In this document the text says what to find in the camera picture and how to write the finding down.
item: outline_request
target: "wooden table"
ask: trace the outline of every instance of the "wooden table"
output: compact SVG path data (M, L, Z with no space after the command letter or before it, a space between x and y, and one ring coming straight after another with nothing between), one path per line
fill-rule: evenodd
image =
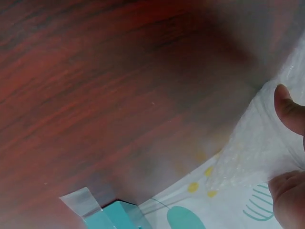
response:
M258 89L258 60L212 12L0 2L1 228L82 229L58 197L88 187L101 205L141 203L211 156L203 139L231 130Z

